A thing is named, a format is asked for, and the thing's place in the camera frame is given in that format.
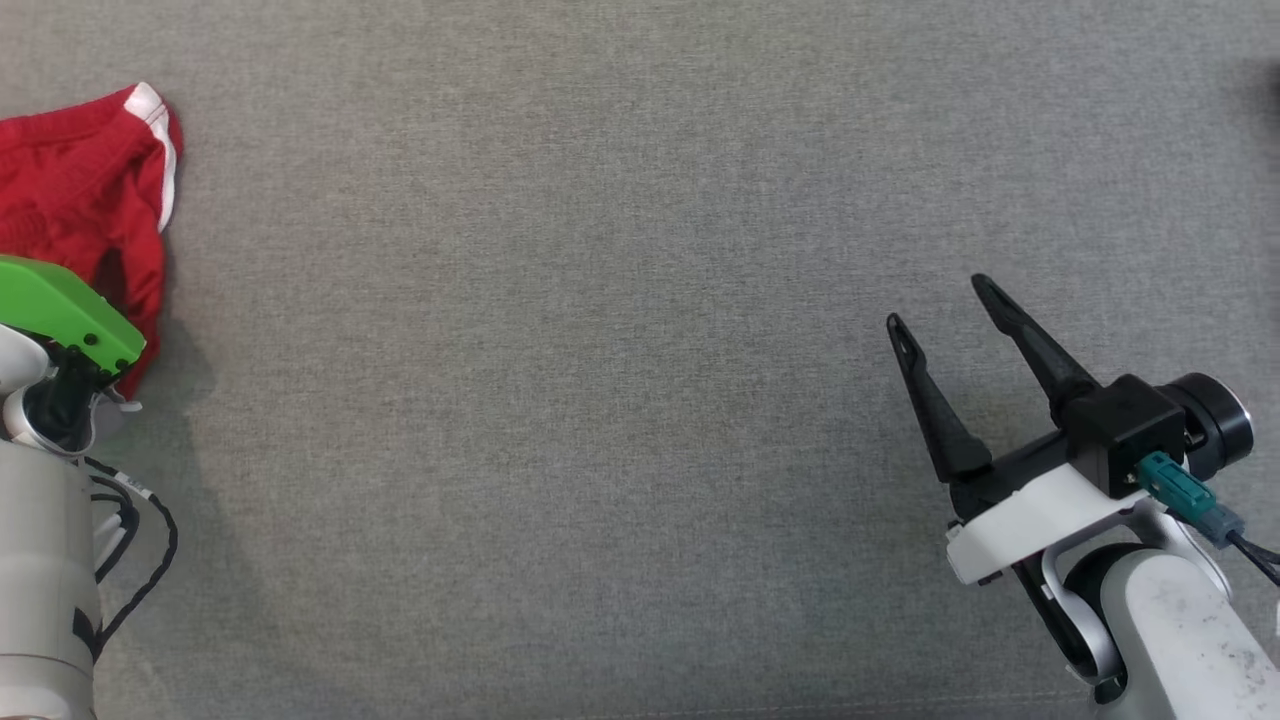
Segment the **red cloth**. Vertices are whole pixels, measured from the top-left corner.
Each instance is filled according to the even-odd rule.
[[[160,233],[180,152],[178,118],[147,83],[0,120],[0,254],[69,268],[142,332],[147,347],[118,384],[125,397],[159,347]]]

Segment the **gray fabric surface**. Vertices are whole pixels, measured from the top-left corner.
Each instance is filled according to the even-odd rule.
[[[1228,380],[1280,544],[1267,10],[0,3],[0,114],[146,79],[187,136],[108,451],[183,546],[101,717],[1080,717],[947,568],[883,318],[997,451],[1048,420],[973,272],[1100,377]]]

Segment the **black cable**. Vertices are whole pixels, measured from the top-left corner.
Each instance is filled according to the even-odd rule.
[[[120,507],[125,506],[124,502],[127,500],[124,497],[115,495],[114,492],[95,492],[93,495],[88,496],[88,498],[92,502],[114,502]]]
[[[97,484],[100,484],[100,486],[102,486],[105,488],[111,488],[113,491],[115,491],[115,495],[118,495],[120,497],[120,502],[125,507],[133,507],[133,498],[129,497],[129,491],[124,489],[124,486],[122,486],[120,483],[118,483],[118,482],[115,482],[115,480],[113,480],[110,478],[100,478],[97,475],[90,475],[88,479],[93,480],[95,483],[97,483]]]
[[[1240,537],[1240,533],[1236,533],[1235,530],[1226,533],[1226,539],[1229,539],[1231,544],[1234,544],[1235,548],[1239,550],[1240,553],[1249,560],[1249,562],[1253,562],[1253,565],[1258,570],[1262,570],[1262,574],[1266,575],[1268,580],[1275,583],[1276,587],[1280,587],[1280,571],[1276,570],[1275,565],[1272,565],[1265,557],[1254,552],[1254,550],[1262,550],[1262,548],[1244,539],[1243,537]]]
[[[115,569],[115,565],[124,557],[124,552],[129,550],[129,546],[133,544],[133,538],[138,534],[138,525],[142,524],[138,511],[132,506],[120,507],[119,515],[120,527],[124,528],[124,537],[120,538],[120,544],[115,546],[111,555],[106,556],[106,560],[102,561],[102,566],[93,571],[93,580],[99,584],[102,584],[108,573]]]
[[[93,468],[100,473],[113,477],[119,475],[119,470],[111,468],[110,465],[99,462],[92,457],[86,457],[84,461],[91,468]],[[93,480],[99,482],[104,480],[104,478],[93,478]],[[116,483],[115,480],[110,480],[109,483],[102,482],[102,484],[108,487],[111,486],[119,487],[119,483]],[[160,502],[160,498],[156,497],[154,492],[140,491],[140,495],[143,495],[151,502],[151,505],[154,505],[155,509],[160,511],[160,515],[164,518],[165,525],[169,529],[169,546],[164,551],[164,557],[160,560],[160,565],[151,571],[151,577],[147,579],[147,582],[143,583],[142,587],[133,593],[133,597],[129,600],[129,602],[124,603],[124,607],[122,607],[115,614],[115,618],[111,618],[111,621],[108,623],[105,628],[97,632],[97,637],[95,638],[93,642],[93,662],[97,662],[97,659],[101,657],[102,648],[106,647],[106,642],[110,641],[111,635],[114,635],[115,632],[120,629],[120,625],[124,624],[124,620],[128,619],[129,614],[133,612],[133,610],[142,603],[142,601],[147,597],[147,594],[152,589],[155,589],[155,587],[160,583],[160,578],[164,578],[164,574],[169,571],[169,566],[173,565],[173,557],[174,555],[178,553],[178,524],[174,523],[173,515],[169,512],[169,509],[165,507],[163,502]]]
[[[1256,542],[1247,541],[1244,538],[1240,538],[1240,542],[1243,542],[1244,544],[1249,546],[1249,550],[1252,550],[1253,553],[1257,555],[1258,557],[1266,560],[1267,562],[1270,562],[1272,565],[1280,565],[1280,552],[1272,552],[1272,551],[1262,547],[1261,544],[1258,544]]]

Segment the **cable connector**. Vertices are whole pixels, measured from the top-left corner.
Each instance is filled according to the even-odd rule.
[[[1213,491],[1164,452],[1138,462],[1138,484],[1192,525],[1217,505]]]
[[[1213,491],[1164,452],[1152,452],[1138,462],[1138,483],[1219,550],[1231,544],[1230,533],[1244,534],[1244,520],[1219,505]]]
[[[1204,511],[1198,521],[1192,523],[1192,527],[1219,550],[1231,547],[1231,533],[1244,536],[1244,518],[1225,505]]]

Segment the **teal connector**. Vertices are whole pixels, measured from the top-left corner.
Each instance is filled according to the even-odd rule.
[[[1217,505],[1213,491],[1164,452],[1152,452],[1138,462],[1138,483],[1192,525]]]

